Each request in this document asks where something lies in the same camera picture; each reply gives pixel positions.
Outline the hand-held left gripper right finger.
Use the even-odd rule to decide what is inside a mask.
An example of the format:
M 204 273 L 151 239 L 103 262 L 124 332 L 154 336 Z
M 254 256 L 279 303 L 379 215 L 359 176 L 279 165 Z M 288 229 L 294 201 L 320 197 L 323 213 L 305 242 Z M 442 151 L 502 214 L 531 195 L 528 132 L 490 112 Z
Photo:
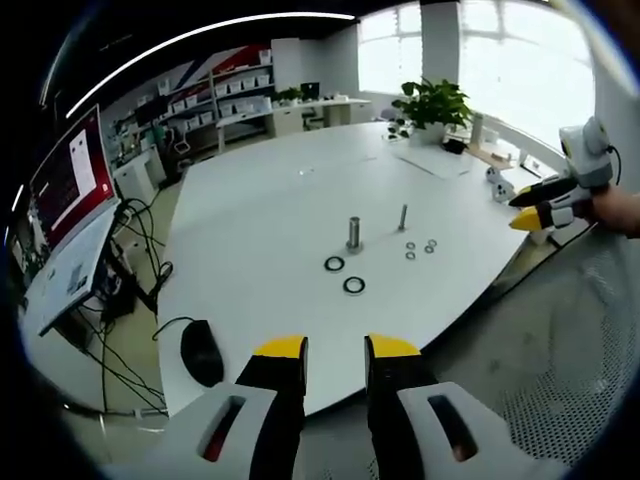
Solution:
M 536 459 L 507 423 L 452 382 L 438 383 L 409 342 L 364 339 L 367 422 L 382 479 L 561 479 L 567 466 Z

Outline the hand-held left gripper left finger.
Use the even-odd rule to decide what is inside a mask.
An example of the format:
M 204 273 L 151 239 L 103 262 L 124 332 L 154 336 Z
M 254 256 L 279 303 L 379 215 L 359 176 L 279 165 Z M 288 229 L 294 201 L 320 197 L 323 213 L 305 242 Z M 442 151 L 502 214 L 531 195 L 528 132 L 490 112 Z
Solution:
M 308 338 L 258 347 L 222 382 L 172 417 L 148 456 L 150 479 L 291 479 L 304 424 Z

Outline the person's right hand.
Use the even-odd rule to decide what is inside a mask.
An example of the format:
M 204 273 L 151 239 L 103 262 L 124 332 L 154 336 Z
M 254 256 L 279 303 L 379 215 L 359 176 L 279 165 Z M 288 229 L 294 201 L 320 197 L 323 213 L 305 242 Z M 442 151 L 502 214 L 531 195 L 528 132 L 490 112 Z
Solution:
M 639 216 L 639 194 L 625 192 L 616 186 L 597 191 L 586 204 L 588 221 L 600 223 L 629 239 L 639 238 Z

